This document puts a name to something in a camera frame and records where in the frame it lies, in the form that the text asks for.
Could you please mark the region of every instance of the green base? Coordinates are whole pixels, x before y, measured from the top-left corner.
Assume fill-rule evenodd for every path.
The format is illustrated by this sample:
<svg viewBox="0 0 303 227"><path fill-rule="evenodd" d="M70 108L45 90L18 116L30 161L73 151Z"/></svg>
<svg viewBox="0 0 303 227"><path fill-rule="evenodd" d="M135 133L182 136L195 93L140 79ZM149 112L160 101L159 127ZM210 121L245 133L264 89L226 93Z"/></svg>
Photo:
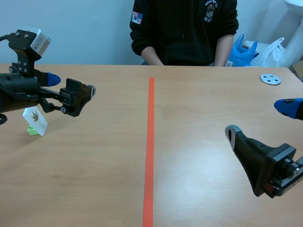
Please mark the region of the green base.
<svg viewBox="0 0 303 227"><path fill-rule="evenodd" d="M27 132L28 132L31 136L39 135L39 133L38 133L32 126L29 126L29 127L28 127Z"/></svg>

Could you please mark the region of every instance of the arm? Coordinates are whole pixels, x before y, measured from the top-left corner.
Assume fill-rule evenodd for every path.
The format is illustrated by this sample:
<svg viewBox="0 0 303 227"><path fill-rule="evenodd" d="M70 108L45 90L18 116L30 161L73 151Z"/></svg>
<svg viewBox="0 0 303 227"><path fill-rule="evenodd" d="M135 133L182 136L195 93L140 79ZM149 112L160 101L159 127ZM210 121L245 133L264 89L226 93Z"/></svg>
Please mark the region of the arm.
<svg viewBox="0 0 303 227"><path fill-rule="evenodd" d="M152 46L146 47L143 51L141 56L149 65L163 65L155 49Z"/></svg>
<svg viewBox="0 0 303 227"><path fill-rule="evenodd" d="M233 37L239 28L237 20L237 0L226 0L223 6L218 28L218 42L214 65L225 66L230 55Z"/></svg>
<svg viewBox="0 0 303 227"><path fill-rule="evenodd" d="M134 13L140 14L141 20L135 20ZM154 21L152 16L152 10L149 0L135 0L132 13L132 19L130 22L131 38L133 40L132 49L133 52L139 56L142 56L147 63L152 64L155 58L155 51L153 47L154 38Z"/></svg>
<svg viewBox="0 0 303 227"><path fill-rule="evenodd" d="M232 50L234 35L226 35L221 37L217 42L216 57L214 60L215 66L225 66L228 57Z"/></svg>

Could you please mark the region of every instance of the plastic bag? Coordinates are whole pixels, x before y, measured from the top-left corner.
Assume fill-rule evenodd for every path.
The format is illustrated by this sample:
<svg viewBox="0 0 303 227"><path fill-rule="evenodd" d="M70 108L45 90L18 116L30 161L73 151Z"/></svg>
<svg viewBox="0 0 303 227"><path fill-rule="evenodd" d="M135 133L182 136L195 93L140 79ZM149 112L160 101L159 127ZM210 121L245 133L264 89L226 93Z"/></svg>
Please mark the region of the plastic bag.
<svg viewBox="0 0 303 227"><path fill-rule="evenodd" d="M255 56L258 42L256 41L250 49L245 49L242 47L243 39L244 35L241 35L232 46L232 52L228 61L232 62L233 67L250 66L251 60Z"/></svg>
<svg viewBox="0 0 303 227"><path fill-rule="evenodd" d="M274 41L253 59L250 65L257 67L283 67L285 55L285 48L281 45L283 41L284 38Z"/></svg>

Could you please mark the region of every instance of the sleeve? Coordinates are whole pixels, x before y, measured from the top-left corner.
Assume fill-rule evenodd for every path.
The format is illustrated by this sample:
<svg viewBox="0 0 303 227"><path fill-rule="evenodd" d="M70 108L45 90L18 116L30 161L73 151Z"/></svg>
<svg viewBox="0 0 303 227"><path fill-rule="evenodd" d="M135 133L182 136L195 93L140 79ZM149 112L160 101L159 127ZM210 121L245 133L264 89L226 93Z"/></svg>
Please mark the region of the sleeve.
<svg viewBox="0 0 303 227"><path fill-rule="evenodd" d="M237 16L237 0L225 0L221 13L221 29L218 38L221 38L225 35L236 34L239 28Z"/></svg>
<svg viewBox="0 0 303 227"><path fill-rule="evenodd" d="M134 1L130 28L133 52L141 56L146 47L153 46L153 21L149 0Z"/></svg>

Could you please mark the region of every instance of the screw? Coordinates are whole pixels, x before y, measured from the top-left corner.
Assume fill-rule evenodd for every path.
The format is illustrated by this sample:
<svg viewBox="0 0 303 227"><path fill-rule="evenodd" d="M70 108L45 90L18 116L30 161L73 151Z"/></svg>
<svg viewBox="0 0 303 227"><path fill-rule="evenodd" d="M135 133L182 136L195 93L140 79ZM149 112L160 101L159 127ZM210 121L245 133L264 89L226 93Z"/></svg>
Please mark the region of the screw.
<svg viewBox="0 0 303 227"><path fill-rule="evenodd" d="M296 168L293 172L293 176L296 176L300 172L300 168Z"/></svg>
<svg viewBox="0 0 303 227"><path fill-rule="evenodd" d="M63 107L63 106L61 107L61 112L64 113L64 114L66 113L65 107Z"/></svg>

